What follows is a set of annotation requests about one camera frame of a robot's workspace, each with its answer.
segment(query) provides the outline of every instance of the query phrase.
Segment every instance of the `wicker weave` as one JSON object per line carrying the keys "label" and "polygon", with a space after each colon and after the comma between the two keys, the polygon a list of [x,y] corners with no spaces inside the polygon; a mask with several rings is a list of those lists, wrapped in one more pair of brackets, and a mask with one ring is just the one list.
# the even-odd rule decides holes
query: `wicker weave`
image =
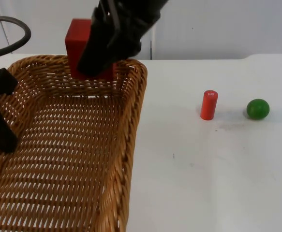
{"label": "wicker weave", "polygon": [[72,79],[66,56],[9,71],[0,110],[20,141],[0,152],[0,231],[124,232],[145,66],[121,61],[113,82]]}

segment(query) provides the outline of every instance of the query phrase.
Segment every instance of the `small red cylinder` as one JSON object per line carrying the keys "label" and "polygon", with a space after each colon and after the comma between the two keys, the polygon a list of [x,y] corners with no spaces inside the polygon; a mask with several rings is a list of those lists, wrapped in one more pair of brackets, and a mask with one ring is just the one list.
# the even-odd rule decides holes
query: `small red cylinder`
{"label": "small red cylinder", "polygon": [[203,102],[200,117],[204,120],[212,120],[214,118],[218,93],[214,90],[207,90],[203,95]]}

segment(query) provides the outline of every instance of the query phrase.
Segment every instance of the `white table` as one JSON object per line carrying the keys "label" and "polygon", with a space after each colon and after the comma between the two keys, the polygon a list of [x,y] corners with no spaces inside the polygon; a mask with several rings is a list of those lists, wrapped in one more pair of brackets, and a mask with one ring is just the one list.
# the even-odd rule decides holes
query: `white table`
{"label": "white table", "polygon": [[[127,231],[282,231],[282,55],[143,62]],[[212,121],[198,114],[207,89],[219,94]],[[263,121],[243,116],[255,98],[270,104]]]}

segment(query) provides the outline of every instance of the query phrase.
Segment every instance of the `green sphere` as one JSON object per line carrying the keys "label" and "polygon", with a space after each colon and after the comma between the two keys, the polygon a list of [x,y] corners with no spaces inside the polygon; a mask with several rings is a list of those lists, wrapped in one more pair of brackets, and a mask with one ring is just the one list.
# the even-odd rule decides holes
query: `green sphere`
{"label": "green sphere", "polygon": [[260,120],[270,113],[270,106],[263,99],[254,99],[248,103],[246,112],[251,119]]}

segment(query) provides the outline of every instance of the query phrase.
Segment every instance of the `red cube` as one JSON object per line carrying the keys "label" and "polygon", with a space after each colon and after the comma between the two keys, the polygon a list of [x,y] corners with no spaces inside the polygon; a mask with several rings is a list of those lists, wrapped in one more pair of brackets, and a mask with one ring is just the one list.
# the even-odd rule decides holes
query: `red cube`
{"label": "red cube", "polygon": [[65,37],[65,46],[68,54],[68,61],[71,69],[71,76],[75,79],[104,79],[112,81],[114,78],[115,64],[104,70],[96,77],[86,76],[77,70],[78,61],[90,36],[91,20],[74,18],[70,24]]}

